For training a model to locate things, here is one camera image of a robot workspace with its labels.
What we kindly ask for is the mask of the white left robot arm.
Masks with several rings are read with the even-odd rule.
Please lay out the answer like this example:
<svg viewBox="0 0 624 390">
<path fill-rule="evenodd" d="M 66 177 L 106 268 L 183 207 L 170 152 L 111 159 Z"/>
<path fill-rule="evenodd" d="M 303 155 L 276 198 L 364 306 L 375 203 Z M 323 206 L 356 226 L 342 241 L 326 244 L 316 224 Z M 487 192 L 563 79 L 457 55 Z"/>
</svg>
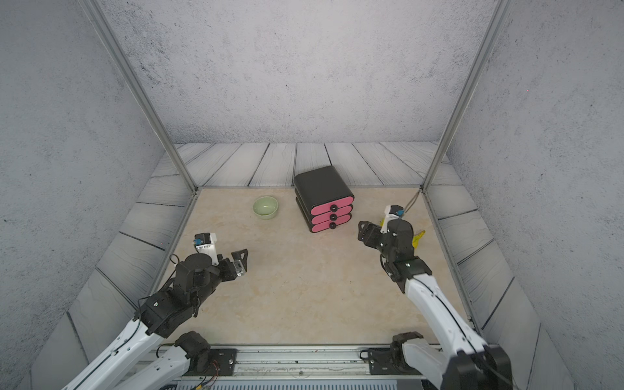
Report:
<svg viewBox="0 0 624 390">
<path fill-rule="evenodd" d="M 242 277 L 248 269 L 248 250 L 218 254 L 196 253 L 177 263 L 175 271 L 156 293 L 143 297 L 133 319 L 80 374 L 68 389 L 165 389 L 188 373 L 199 375 L 196 388 L 232 375 L 235 349 L 213 349 L 199 333 L 190 331 L 148 367 L 129 372 L 179 326 L 198 316 L 203 302 L 223 282 Z"/>
</svg>

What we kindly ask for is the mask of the pink drawer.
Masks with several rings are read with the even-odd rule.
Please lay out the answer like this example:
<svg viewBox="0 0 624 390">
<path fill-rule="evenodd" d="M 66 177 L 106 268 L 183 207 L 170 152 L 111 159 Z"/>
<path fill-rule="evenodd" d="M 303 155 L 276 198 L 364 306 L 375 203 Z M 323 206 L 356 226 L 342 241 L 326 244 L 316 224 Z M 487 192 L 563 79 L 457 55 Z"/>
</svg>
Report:
<svg viewBox="0 0 624 390">
<path fill-rule="evenodd" d="M 310 210 L 310 214 L 312 215 L 321 215 L 329 212 L 337 211 L 346 206 L 350 206 L 354 201 L 354 196 L 347 196 L 344 198 L 336 199 L 334 201 L 325 202 L 323 204 L 319 204 L 314 206 Z"/>
<path fill-rule="evenodd" d="M 313 233 L 317 233 L 317 232 L 323 232 L 325 230 L 333 230 L 336 229 L 338 226 L 342 225 L 342 224 L 346 224 L 347 222 L 351 221 L 352 215 L 351 214 L 346 214 L 346 215 L 341 215 L 336 217 L 336 219 L 334 220 L 327 220 L 327 221 L 323 221 L 320 224 L 314 224 L 311 228 L 310 231 Z"/>
<path fill-rule="evenodd" d="M 321 224 L 322 222 L 325 222 L 328 220 L 334 221 L 338 217 L 349 214 L 352 211 L 352 209 L 353 207 L 351 205 L 344 206 L 344 207 L 336 209 L 335 211 L 329 211 L 327 213 L 314 216 L 311 222 L 312 224 Z"/>
</svg>

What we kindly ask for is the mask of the pink bottom drawer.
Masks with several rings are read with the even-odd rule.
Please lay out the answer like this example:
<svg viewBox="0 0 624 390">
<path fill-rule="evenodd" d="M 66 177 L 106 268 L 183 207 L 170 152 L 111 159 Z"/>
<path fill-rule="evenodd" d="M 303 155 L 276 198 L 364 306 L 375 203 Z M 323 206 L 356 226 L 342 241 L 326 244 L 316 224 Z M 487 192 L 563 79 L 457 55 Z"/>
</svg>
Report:
<svg viewBox="0 0 624 390">
<path fill-rule="evenodd" d="M 346 215 L 341 215 L 336 217 L 336 219 L 334 220 L 327 220 L 327 221 L 323 221 L 320 224 L 314 224 L 311 228 L 310 231 L 313 233 L 317 233 L 317 232 L 323 232 L 325 230 L 333 230 L 336 229 L 338 226 L 342 225 L 342 224 L 346 224 L 347 222 L 351 221 L 352 215 L 351 214 L 346 214 Z"/>
</svg>

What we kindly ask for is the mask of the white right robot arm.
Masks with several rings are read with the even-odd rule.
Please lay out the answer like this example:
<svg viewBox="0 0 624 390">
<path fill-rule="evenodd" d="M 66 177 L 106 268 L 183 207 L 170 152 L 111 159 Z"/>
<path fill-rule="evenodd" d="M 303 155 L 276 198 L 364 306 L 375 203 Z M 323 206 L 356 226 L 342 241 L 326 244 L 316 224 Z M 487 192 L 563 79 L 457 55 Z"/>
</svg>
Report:
<svg viewBox="0 0 624 390">
<path fill-rule="evenodd" d="M 409 222 L 385 219 L 379 226 L 362 221 L 357 238 L 378 250 L 383 270 L 417 306 L 438 341 L 433 347 L 420 336 L 394 336 L 391 351 L 398 370 L 419 372 L 426 389 L 513 388 L 508 354 L 488 344 L 449 303 L 430 267 L 415 253 Z"/>
</svg>

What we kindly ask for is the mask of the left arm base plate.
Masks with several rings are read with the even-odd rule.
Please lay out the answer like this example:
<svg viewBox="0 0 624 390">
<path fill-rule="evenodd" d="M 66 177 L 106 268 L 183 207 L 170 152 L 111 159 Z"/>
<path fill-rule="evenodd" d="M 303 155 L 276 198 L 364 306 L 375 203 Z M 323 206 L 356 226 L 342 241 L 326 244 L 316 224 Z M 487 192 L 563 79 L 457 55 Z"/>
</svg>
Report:
<svg viewBox="0 0 624 390">
<path fill-rule="evenodd" d="M 234 375 L 237 361 L 237 349 L 217 348 L 201 351 L 192 357 L 186 375 L 229 377 Z"/>
</svg>

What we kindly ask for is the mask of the pink top drawer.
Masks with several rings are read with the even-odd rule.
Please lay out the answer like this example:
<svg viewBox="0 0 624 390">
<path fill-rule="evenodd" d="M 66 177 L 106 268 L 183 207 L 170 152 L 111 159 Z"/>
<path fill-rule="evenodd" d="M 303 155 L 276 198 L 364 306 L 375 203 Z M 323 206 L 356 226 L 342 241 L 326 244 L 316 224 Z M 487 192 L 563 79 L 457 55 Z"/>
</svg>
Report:
<svg viewBox="0 0 624 390">
<path fill-rule="evenodd" d="M 334 201 L 325 202 L 323 204 L 319 204 L 314 206 L 310 210 L 310 214 L 312 215 L 321 215 L 329 212 L 337 211 L 346 206 L 350 206 L 354 201 L 354 196 L 347 196 L 344 198 L 336 199 Z"/>
</svg>

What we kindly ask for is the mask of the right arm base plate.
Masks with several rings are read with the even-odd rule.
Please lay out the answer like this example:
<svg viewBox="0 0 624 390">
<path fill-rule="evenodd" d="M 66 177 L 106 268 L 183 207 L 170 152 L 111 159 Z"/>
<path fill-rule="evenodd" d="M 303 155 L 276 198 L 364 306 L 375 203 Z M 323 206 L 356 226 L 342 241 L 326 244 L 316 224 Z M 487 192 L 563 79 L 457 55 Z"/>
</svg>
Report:
<svg viewBox="0 0 624 390">
<path fill-rule="evenodd" d="M 368 365 L 370 375 L 419 375 L 391 347 L 362 349 L 359 351 L 359 358 Z"/>
</svg>

